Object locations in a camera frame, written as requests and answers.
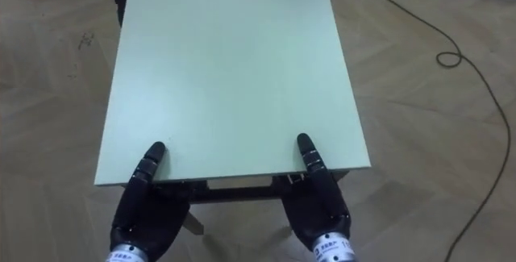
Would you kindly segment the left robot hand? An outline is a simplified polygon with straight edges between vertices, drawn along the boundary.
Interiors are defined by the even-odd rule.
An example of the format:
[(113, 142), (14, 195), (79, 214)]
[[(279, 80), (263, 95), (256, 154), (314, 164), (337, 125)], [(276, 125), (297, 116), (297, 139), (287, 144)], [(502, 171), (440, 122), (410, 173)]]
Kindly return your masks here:
[(110, 230), (106, 262), (156, 262), (177, 237), (189, 212), (189, 186), (154, 184), (166, 147), (155, 142), (132, 173)]

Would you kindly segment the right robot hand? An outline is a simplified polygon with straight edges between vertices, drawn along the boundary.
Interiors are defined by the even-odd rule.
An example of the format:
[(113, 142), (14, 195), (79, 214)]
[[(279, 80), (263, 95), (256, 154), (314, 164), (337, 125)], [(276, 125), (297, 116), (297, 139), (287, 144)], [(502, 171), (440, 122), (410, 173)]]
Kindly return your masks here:
[(338, 187), (312, 139), (301, 133), (298, 149), (304, 175), (277, 176), (272, 186), (281, 194), (289, 225), (300, 242), (313, 251), (320, 237), (337, 233), (350, 237), (351, 215)]

